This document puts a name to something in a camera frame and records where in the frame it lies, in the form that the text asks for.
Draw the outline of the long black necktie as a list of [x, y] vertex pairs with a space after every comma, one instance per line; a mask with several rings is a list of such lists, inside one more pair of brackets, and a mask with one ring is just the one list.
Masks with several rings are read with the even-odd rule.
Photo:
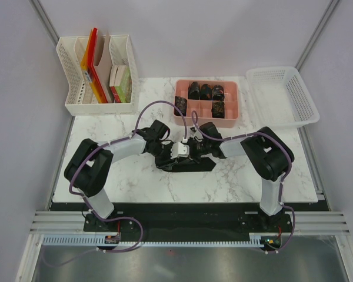
[[211, 172], [216, 163], [209, 157], [202, 157], [197, 162], [189, 158], [177, 158], [177, 161], [166, 168], [171, 173], [188, 173], [188, 172]]

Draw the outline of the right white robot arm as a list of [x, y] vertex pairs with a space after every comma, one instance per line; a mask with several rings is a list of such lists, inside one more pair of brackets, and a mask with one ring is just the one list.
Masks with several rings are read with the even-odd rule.
[[290, 209], [282, 199], [284, 180], [292, 169], [295, 159], [291, 149], [269, 128], [239, 136], [222, 138], [215, 125], [205, 123], [196, 130], [203, 141], [209, 143], [208, 153], [219, 158], [246, 155], [261, 177], [261, 201], [258, 224], [264, 231], [273, 230]]

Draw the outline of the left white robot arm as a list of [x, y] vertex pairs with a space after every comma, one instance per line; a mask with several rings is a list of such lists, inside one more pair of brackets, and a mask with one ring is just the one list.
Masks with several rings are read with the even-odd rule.
[[130, 135], [110, 142], [84, 139], [80, 143], [64, 170], [64, 178], [69, 181], [70, 194], [82, 197], [103, 230], [113, 230], [118, 222], [104, 189], [111, 164], [143, 153], [157, 156], [169, 135], [169, 127], [156, 120], [149, 127], [135, 129]]

